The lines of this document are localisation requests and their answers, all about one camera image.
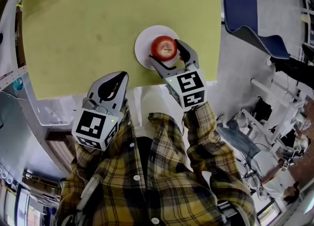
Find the yellow plaid shirt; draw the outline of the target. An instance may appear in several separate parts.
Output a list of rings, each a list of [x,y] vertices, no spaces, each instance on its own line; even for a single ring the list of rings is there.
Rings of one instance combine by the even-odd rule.
[[[78,213],[88,182],[96,184],[85,208],[84,226],[224,226],[220,201],[237,212],[235,226],[254,226],[256,210],[243,184],[212,184],[211,173],[196,175],[176,121],[150,113],[150,138],[135,135],[128,103],[120,129],[95,172],[75,170],[62,181],[56,224]]]

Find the yellow-green tablecloth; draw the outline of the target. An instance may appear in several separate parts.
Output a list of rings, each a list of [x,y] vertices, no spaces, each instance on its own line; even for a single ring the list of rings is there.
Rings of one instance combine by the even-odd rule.
[[[39,100],[86,93],[98,78],[129,74],[129,87],[161,83],[136,60],[147,27],[164,25],[198,53],[206,80],[217,78],[221,0],[25,0],[23,43]]]

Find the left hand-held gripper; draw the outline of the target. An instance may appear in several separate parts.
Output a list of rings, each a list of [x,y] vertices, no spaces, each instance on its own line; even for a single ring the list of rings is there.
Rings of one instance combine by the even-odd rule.
[[[105,151],[119,130],[120,112],[129,81],[125,71],[96,80],[83,105],[75,111],[72,135],[85,147]]]

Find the white shelf rack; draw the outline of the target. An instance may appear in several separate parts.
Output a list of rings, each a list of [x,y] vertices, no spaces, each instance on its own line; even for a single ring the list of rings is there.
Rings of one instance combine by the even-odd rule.
[[[314,0],[302,0],[301,20],[305,24],[304,44],[314,49]]]
[[[19,77],[27,73],[26,65],[19,66],[15,46],[16,3],[18,0],[8,0],[0,19],[0,33],[3,40],[0,43],[0,91]]]

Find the cluttered storage shelf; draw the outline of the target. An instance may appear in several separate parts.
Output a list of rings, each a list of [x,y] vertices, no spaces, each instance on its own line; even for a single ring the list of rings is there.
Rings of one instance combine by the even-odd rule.
[[[53,226],[61,194],[54,181],[26,171],[19,183],[0,164],[0,226]]]

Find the red apple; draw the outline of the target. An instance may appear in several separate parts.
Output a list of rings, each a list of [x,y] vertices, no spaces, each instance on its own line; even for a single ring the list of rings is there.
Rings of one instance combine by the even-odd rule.
[[[151,44],[151,55],[159,61],[170,61],[177,54],[177,43],[169,36],[159,36]]]

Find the clear plastic storage box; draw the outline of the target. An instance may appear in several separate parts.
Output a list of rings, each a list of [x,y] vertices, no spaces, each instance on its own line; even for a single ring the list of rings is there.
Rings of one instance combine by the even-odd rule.
[[[74,118],[76,103],[73,96],[38,100],[28,74],[22,77],[30,105],[42,126],[68,126]]]

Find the white metal frame table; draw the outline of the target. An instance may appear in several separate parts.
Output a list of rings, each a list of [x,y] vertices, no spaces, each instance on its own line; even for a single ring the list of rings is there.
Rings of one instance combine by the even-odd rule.
[[[284,111],[284,115],[282,118],[279,119],[278,124],[275,127],[274,132],[272,133],[269,129],[272,127],[269,125],[271,118],[274,118],[274,115],[270,115],[268,121],[265,123],[265,125],[262,125],[258,120],[256,120],[247,110],[244,108],[241,109],[241,112],[246,116],[249,122],[252,122],[258,131],[266,137],[266,139],[269,140],[269,143],[274,143],[276,141],[280,141],[281,144],[283,144],[280,140],[282,136],[285,135],[285,132],[289,132],[295,122],[297,121],[297,116],[300,114],[301,109],[303,108],[305,104],[305,100],[302,100],[300,97],[298,97],[296,94],[291,92],[288,88],[282,86],[280,83],[276,82],[275,80],[272,80],[272,83],[279,87],[280,89],[284,90],[287,94],[293,97],[296,102],[289,102],[287,100],[284,100],[284,98],[280,97],[277,93],[273,92],[270,88],[266,87],[262,83],[258,82],[255,79],[251,79],[251,83],[264,92],[266,92],[269,96],[273,97],[276,102],[283,105],[286,109]]]

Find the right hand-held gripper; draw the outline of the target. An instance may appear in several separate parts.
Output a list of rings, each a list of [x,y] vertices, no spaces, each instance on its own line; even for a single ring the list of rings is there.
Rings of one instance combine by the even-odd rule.
[[[182,40],[175,39],[182,54],[185,68],[167,67],[149,55],[149,61],[162,79],[165,79],[170,95],[183,110],[190,110],[207,101],[207,88],[203,71],[199,69],[197,52]]]

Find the teal packet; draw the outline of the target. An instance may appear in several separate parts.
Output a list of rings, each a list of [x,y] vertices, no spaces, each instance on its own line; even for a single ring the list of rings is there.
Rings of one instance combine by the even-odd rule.
[[[13,82],[13,89],[15,91],[21,91],[24,87],[23,79],[20,77]]]

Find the person's right forearm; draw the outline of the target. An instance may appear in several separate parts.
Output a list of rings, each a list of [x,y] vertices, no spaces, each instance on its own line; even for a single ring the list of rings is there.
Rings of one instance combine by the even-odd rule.
[[[185,114],[189,148],[187,155],[194,173],[202,177],[211,173],[212,184],[238,185],[242,183],[232,148],[216,132],[216,117],[208,102]]]

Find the dark blue chair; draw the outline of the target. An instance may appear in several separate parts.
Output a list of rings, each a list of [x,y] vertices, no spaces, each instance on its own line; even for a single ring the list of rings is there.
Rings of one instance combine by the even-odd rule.
[[[223,0],[224,26],[234,37],[277,59],[289,59],[289,53],[279,35],[258,33],[257,0]]]

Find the black bag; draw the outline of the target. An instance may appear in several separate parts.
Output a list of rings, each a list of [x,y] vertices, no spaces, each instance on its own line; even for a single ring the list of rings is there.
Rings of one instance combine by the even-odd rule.
[[[260,122],[261,120],[267,121],[272,112],[270,104],[267,104],[260,96],[258,96],[258,102],[253,108],[253,117]]]

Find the brown cardboard box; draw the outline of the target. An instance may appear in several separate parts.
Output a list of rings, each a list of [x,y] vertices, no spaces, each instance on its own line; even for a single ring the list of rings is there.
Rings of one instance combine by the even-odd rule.
[[[20,7],[16,7],[15,15],[15,50],[18,68],[26,65],[23,32],[22,32],[22,11]]]

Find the white round plate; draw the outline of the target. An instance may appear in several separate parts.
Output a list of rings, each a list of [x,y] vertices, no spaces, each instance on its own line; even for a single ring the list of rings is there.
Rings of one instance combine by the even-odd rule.
[[[179,36],[171,28],[163,25],[154,25],[143,30],[136,39],[134,52],[137,61],[146,69],[155,71],[149,61],[151,55],[151,45],[155,38],[159,36],[169,36],[173,39],[179,39]]]

